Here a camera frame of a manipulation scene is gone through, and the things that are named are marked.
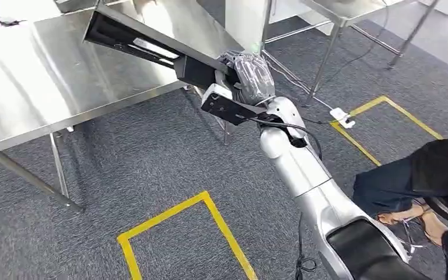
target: stainless steel table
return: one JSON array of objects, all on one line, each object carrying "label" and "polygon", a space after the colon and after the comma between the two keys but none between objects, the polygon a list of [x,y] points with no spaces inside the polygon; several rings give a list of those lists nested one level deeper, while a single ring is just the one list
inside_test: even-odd
[{"label": "stainless steel table", "polygon": [[[111,8],[210,57],[242,49],[195,0],[133,0]],[[53,133],[186,85],[171,69],[82,42],[91,13],[0,29],[0,163],[77,212]],[[62,191],[1,152],[47,134]]]},{"label": "stainless steel table", "polygon": [[[325,56],[320,64],[320,67],[317,71],[317,75],[315,77],[315,80],[313,82],[313,85],[311,87],[305,87],[305,89],[310,92],[312,96],[315,95],[315,92],[319,88],[322,75],[324,72],[325,65],[327,64],[328,58],[334,48],[335,42],[338,38],[338,36],[342,33],[342,30],[345,27],[352,27],[357,32],[361,33],[368,39],[374,41],[375,43],[381,45],[385,49],[391,51],[395,54],[394,59],[389,62],[389,67],[392,68],[395,66],[396,62],[399,60],[400,57],[403,56],[403,54],[406,52],[406,49],[408,48],[409,44],[415,37],[415,35],[420,30],[421,26],[429,16],[429,14],[434,10],[435,6],[439,2],[439,0],[433,0],[432,4],[427,8],[425,14],[420,18],[420,21],[416,25],[415,29],[411,32],[409,37],[404,41],[402,46],[399,50],[395,49],[394,47],[391,47],[390,45],[386,44],[385,42],[379,40],[378,38],[374,37],[373,35],[370,35],[360,27],[356,26],[355,23],[360,22],[361,20],[365,20],[367,18],[370,18],[370,16],[373,16],[376,13],[383,12],[385,9],[391,9],[392,7],[395,7],[397,5],[403,5],[408,4],[411,2],[415,2],[416,0],[302,0],[307,6],[312,8],[312,10],[316,11],[317,13],[325,16],[328,20],[321,22],[319,24],[315,24],[313,26],[304,27],[299,30],[295,30],[280,36],[276,36],[274,38],[270,38],[268,40],[264,40],[264,43],[271,43],[273,41],[280,40],[285,37],[289,37],[295,34],[298,34],[300,32],[308,31],[314,28],[317,28],[322,25],[326,25],[328,23],[333,23],[334,27],[332,28],[331,32],[331,41],[328,45],[327,51],[325,53]],[[280,62],[278,62],[274,57],[272,57],[268,52],[263,51],[264,55],[267,56],[269,59],[273,60],[275,63],[278,64],[280,68],[282,68],[288,75],[290,75],[293,79],[298,80],[299,78],[292,73],[290,70],[285,68]]]}]

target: dark jeans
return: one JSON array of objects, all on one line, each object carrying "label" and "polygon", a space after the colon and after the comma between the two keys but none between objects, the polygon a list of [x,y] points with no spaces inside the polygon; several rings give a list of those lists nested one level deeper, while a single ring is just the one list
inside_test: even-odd
[{"label": "dark jeans", "polygon": [[353,202],[373,218],[379,213],[408,210],[414,198],[445,195],[412,189],[408,157],[356,175],[353,188]]}]

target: yellow floor tape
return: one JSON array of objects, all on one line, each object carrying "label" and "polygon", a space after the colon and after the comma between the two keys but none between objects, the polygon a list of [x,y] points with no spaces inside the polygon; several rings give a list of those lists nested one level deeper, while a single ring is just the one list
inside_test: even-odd
[{"label": "yellow floor tape", "polygon": [[[435,138],[443,139],[443,137],[440,134],[435,132],[433,129],[431,129],[422,121],[417,119],[414,115],[412,115],[410,112],[408,112],[407,110],[405,110],[404,108],[402,108],[401,106],[399,106],[394,101],[390,100],[387,96],[384,95],[377,97],[374,100],[367,102],[366,104],[361,105],[360,107],[352,110],[350,112],[350,115],[354,117],[382,102],[387,102],[389,105],[393,106],[396,110],[398,110],[403,115],[408,117],[411,121],[413,121],[418,126],[423,128],[423,130],[425,130],[426,132],[433,135]],[[340,126],[338,122],[332,122],[330,124],[332,125],[332,127],[334,127],[335,130],[339,131],[339,133],[341,133],[341,135],[344,136],[349,142],[353,143],[353,145],[355,145],[365,156],[367,156],[367,158],[369,158],[373,163],[375,163],[375,165],[377,166],[381,165],[381,163],[372,154],[370,154],[360,143],[358,143],[358,141],[356,141],[353,137],[351,137],[351,135],[347,133],[346,130],[344,130],[344,128]]]},{"label": "yellow floor tape", "polygon": [[129,239],[150,229],[152,226],[157,225],[158,223],[174,216],[175,214],[185,210],[186,208],[195,205],[196,203],[203,201],[207,208],[209,209],[210,213],[212,214],[213,219],[217,223],[217,226],[219,227],[220,231],[226,238],[227,242],[229,243],[229,246],[231,247],[231,250],[235,254],[236,258],[238,259],[239,263],[244,269],[244,272],[246,273],[246,276],[249,280],[256,280],[258,279],[255,271],[251,267],[250,263],[248,262],[248,259],[244,255],[243,251],[238,245],[238,242],[234,238],[233,234],[231,233],[231,230],[229,230],[229,227],[227,226],[226,222],[222,218],[221,214],[217,210],[217,207],[215,206],[214,202],[210,198],[210,195],[207,191],[203,191],[199,193],[198,195],[183,201],[182,203],[170,208],[169,210],[153,217],[150,220],[147,220],[146,222],[128,230],[127,232],[124,232],[120,234],[117,237],[117,240],[119,244],[121,245],[122,251],[124,253],[124,257],[126,258],[126,262],[128,264],[129,273],[131,274],[131,278],[134,280],[141,280],[142,274],[140,272],[140,269],[138,268],[137,260],[135,258],[135,254],[133,253],[133,249],[131,248]]}]

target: person's foot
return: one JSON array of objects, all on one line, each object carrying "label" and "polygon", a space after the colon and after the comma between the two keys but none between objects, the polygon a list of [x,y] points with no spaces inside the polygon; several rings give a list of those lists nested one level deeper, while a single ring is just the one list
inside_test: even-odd
[{"label": "person's foot", "polygon": [[425,224],[425,236],[433,244],[442,247],[442,235],[448,231],[448,227],[439,220],[434,212],[425,212],[421,218]]},{"label": "person's foot", "polygon": [[399,221],[420,217],[429,209],[428,205],[412,204],[411,208],[402,212],[382,213],[377,215],[377,219],[381,223],[387,225],[395,225]]}]

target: white power adapter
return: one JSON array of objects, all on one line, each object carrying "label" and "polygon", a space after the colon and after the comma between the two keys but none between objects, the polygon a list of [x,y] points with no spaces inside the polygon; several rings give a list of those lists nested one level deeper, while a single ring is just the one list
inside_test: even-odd
[{"label": "white power adapter", "polygon": [[344,128],[352,128],[356,124],[355,121],[350,120],[350,114],[344,112],[341,108],[334,108],[330,112],[331,116],[334,117]]}]

